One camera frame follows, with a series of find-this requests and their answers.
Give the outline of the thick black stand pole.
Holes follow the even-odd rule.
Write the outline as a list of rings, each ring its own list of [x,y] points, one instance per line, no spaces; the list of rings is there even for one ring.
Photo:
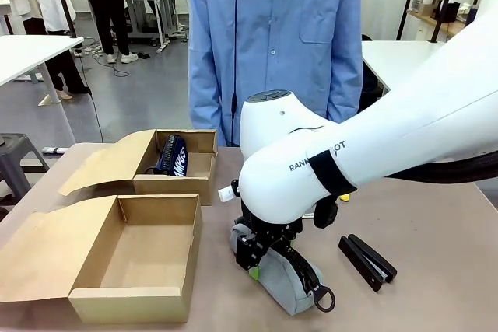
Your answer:
[[[434,27],[433,34],[432,34],[431,38],[429,39],[429,42],[432,44],[435,44],[437,42],[437,37],[439,35],[440,28],[443,24],[449,1],[450,0],[443,0],[442,6],[440,7],[440,13],[439,13],[439,17],[437,19],[437,24]]]

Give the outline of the blue printed pencil pouch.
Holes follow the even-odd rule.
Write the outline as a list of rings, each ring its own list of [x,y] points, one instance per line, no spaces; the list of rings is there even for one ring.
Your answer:
[[[165,176],[187,176],[188,151],[186,141],[180,135],[169,135],[155,166],[146,173]]]

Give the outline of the grey zipper pencil pouch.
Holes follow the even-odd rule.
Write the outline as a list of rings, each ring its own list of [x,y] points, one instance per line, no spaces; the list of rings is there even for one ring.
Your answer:
[[[243,218],[238,218],[230,233],[235,259],[237,237],[250,234],[253,232],[243,223]],[[259,267],[257,282],[290,316],[312,307],[323,313],[330,313],[335,308],[335,294],[323,284],[322,273],[299,252],[280,255],[270,246]]]

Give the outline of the wooden shelf board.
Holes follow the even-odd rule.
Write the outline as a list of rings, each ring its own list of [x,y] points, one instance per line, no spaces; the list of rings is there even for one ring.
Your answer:
[[[422,21],[423,23],[427,25],[431,25],[432,27],[435,27],[437,25],[437,21],[429,16],[421,16],[417,12],[413,12],[412,10],[408,10],[406,12],[407,15],[413,16],[416,19]],[[456,34],[461,32],[465,28],[465,23],[462,21],[455,21],[452,23],[442,23],[440,31],[443,31],[445,35],[448,37],[454,37]]]

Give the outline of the white background table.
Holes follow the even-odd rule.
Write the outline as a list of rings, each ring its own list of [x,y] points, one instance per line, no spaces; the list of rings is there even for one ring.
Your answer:
[[[429,41],[363,41],[363,62],[376,75],[385,95],[397,89],[406,75],[444,45],[444,42]]]

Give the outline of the small open cardboard box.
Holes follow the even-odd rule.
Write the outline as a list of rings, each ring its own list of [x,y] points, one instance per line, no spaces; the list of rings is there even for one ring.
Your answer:
[[[170,135],[178,135],[186,141],[186,175],[147,173],[149,167],[156,165]],[[105,149],[95,151],[62,185],[59,194],[67,197],[88,187],[130,184],[136,194],[197,194],[201,205],[210,206],[217,151],[214,130],[137,131]]]

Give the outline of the person in blue shirt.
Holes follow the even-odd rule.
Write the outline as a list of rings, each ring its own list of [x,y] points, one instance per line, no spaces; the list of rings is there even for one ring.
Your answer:
[[[191,122],[239,145],[244,101],[274,89],[341,123],[363,88],[361,0],[189,0]]]

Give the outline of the black stapler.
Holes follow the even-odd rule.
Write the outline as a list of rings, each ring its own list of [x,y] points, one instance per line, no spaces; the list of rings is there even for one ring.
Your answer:
[[[392,264],[354,234],[342,236],[338,248],[374,292],[384,283],[393,282],[398,274]]]

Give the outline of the white side table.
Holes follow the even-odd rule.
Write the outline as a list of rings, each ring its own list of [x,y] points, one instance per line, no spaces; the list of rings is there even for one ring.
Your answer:
[[[83,37],[55,35],[0,36],[0,87],[38,68],[44,78],[48,102],[59,109],[64,124],[63,133],[68,137],[70,145],[75,144],[75,137],[47,70],[46,61],[83,41]]]

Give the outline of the grey metal stool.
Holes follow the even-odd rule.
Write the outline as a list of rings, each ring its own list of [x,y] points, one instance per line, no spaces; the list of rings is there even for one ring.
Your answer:
[[[22,160],[33,153],[39,166],[22,166]],[[30,190],[27,173],[46,173],[50,169],[43,156],[25,134],[0,133],[0,182],[5,181],[11,190],[7,204],[19,202]]]

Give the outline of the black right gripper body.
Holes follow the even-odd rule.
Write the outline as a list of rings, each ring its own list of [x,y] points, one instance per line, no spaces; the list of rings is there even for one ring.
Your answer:
[[[243,223],[265,243],[272,245],[276,241],[283,239],[287,243],[292,243],[298,234],[303,231],[303,219],[286,224],[271,224],[263,222],[249,211],[246,204],[241,202]]]

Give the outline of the black box on shelf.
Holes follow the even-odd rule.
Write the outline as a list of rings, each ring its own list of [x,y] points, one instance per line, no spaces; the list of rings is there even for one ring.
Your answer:
[[[446,12],[441,13],[444,23],[454,23],[457,20],[460,5],[459,2],[449,2],[447,4]]]

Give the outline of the large open cardboard box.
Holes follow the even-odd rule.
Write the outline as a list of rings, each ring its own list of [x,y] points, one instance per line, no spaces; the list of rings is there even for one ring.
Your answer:
[[[32,214],[0,249],[0,304],[68,300],[90,324],[188,319],[196,194],[108,196]]]

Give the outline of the grey background workbench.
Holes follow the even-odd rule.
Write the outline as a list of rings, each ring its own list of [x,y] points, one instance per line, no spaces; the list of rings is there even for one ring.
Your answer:
[[[188,33],[180,25],[176,0],[125,0],[128,6],[131,31],[130,38],[149,39],[159,41],[156,49],[157,54],[170,44],[171,39],[179,38],[186,40]],[[156,17],[156,28],[147,31],[147,16],[145,6],[153,3],[154,16]]]

